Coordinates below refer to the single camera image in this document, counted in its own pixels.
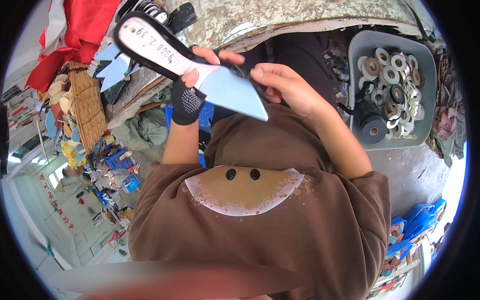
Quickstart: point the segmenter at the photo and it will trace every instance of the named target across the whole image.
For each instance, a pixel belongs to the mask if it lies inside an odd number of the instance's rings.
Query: workbench
[[[168,11],[186,1],[164,0]],[[415,18],[403,0],[190,0],[197,22],[177,34],[186,46],[226,48],[242,53],[273,36],[292,32],[321,32],[349,26],[393,26],[399,33],[421,36]],[[435,24],[419,0],[409,0],[427,34]],[[140,106],[171,83],[142,67],[132,74],[113,111],[105,111],[108,128],[120,126]]]

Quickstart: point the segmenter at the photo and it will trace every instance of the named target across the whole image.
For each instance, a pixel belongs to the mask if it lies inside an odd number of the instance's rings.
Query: white tape roll
[[[385,99],[382,95],[383,90],[376,88],[372,91],[371,99],[373,103],[375,103],[378,106],[382,106],[385,103]]]
[[[384,140],[390,141],[393,138],[393,130],[387,128],[387,133],[385,134]]]
[[[400,124],[407,125],[413,121],[412,113],[409,110],[403,110],[400,113]]]
[[[382,70],[382,78],[388,84],[397,84],[400,81],[400,74],[393,66],[385,66]]]
[[[377,86],[378,86],[377,89],[383,91],[384,89],[389,88],[391,85],[389,85],[388,83],[386,83],[385,81],[383,81],[383,80],[380,78],[380,76],[382,76],[382,72],[380,72],[380,75],[378,76],[379,78],[378,78],[378,83],[377,83]]]
[[[367,78],[365,78],[365,76],[360,77],[360,79],[359,79],[359,90],[361,90],[363,88],[363,83],[365,81],[370,81],[370,80],[367,80]],[[375,87],[374,84],[370,84],[369,88],[367,89],[367,94],[370,94],[373,91],[374,87]]]
[[[412,98],[412,100],[415,102],[415,104],[420,104],[421,102],[421,91],[420,89],[417,88],[417,94]]]
[[[392,67],[394,67],[395,70],[399,72],[405,70],[405,68],[407,67],[407,62],[405,61],[405,58],[399,54],[392,56],[392,58],[390,59],[390,63]]]
[[[407,77],[405,78],[405,81],[411,82],[411,83],[413,84],[412,76],[407,76]]]
[[[377,76],[372,76],[368,74],[367,69],[365,68],[365,64],[362,64],[361,66],[361,73],[363,74],[363,76],[365,76],[365,78],[367,78],[370,81],[377,79]]]
[[[390,64],[390,54],[383,48],[377,48],[375,50],[375,58],[378,59],[380,65],[387,66]]]
[[[418,105],[417,115],[415,116],[415,121],[423,120],[425,117],[425,109],[421,104]]]
[[[405,133],[405,126],[403,124],[398,124],[393,129],[393,135],[396,137],[400,137],[402,134]]]
[[[398,125],[399,121],[400,121],[400,117],[397,114],[393,112],[389,113],[387,115],[387,128],[393,129]]]
[[[360,72],[361,72],[361,67],[363,66],[363,63],[367,58],[368,58],[367,56],[360,56],[360,58],[357,60],[357,67]]]
[[[413,67],[414,69],[417,69],[417,70],[418,70],[418,69],[419,69],[419,62],[417,61],[417,59],[415,58],[415,56],[413,56],[413,55],[410,54],[410,55],[408,56],[408,59],[410,60],[410,63],[412,64],[412,67]]]
[[[415,129],[415,121],[412,119],[411,122],[405,124],[405,134],[409,135]]]

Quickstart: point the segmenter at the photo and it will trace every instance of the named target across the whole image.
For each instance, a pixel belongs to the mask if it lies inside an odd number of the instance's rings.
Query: person
[[[72,168],[70,166],[66,166],[61,173],[63,174],[64,177],[79,177],[83,173],[85,173],[85,169],[83,166],[79,166],[76,168]]]
[[[250,71],[266,86],[269,120],[219,119],[225,110],[215,108],[206,168],[198,163],[203,100],[191,89],[198,71],[175,82],[162,163],[150,166],[135,206],[132,259],[269,265],[307,278],[269,298],[364,299],[388,245],[388,178],[372,171],[334,107],[318,36],[278,36],[273,45],[276,63]],[[225,50],[192,51],[211,64],[251,64]]]

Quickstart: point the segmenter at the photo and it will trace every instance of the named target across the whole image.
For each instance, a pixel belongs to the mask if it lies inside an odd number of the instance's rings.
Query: concrete floor
[[[165,144],[159,149],[133,151],[135,161],[140,164],[137,178],[141,184],[148,174],[149,165],[155,160],[161,161],[164,150]],[[367,154],[373,170],[390,179],[392,217],[404,216],[413,205],[435,203],[441,197],[448,170],[444,161],[427,145],[408,149],[368,151]],[[135,195],[138,197],[138,191],[130,194],[128,199]]]

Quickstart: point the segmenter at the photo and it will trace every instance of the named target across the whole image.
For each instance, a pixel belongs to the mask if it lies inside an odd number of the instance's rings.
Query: light blue material
[[[224,66],[205,78],[200,91],[207,95],[205,99],[207,102],[252,118],[268,120],[264,105],[252,83],[238,77]]]
[[[115,56],[120,53],[120,49],[115,44],[110,44],[102,52],[95,56],[96,60],[114,60]]]
[[[96,143],[95,146],[93,146],[93,148],[92,148],[92,152],[93,152],[94,154],[100,153],[100,147],[101,147],[101,146],[102,146],[102,143],[101,143],[101,142]]]
[[[45,127],[48,130],[48,137],[52,138],[57,133],[57,127],[55,126],[55,117],[53,116],[52,110],[49,110],[47,117],[45,118]]]
[[[72,141],[76,142],[76,143],[79,143],[80,142],[80,136],[78,135],[78,127],[76,127],[73,131],[72,131]]]
[[[76,158],[75,158],[75,160],[77,161],[77,164],[79,164],[79,163],[82,161],[82,159],[83,159],[84,156],[85,156],[85,153],[83,153],[83,154],[77,154],[77,156],[76,156]]]
[[[116,83],[120,82],[125,78],[125,73],[128,70],[130,61],[125,61],[124,59],[118,57],[116,60],[112,61],[105,69],[107,73],[105,79],[102,82],[102,88],[100,92],[108,90],[108,88],[114,86]]]
[[[77,154],[78,154],[80,151],[82,151],[82,150],[84,150],[84,146],[83,146],[83,145],[78,145],[78,146],[75,147],[75,151],[77,152]]]

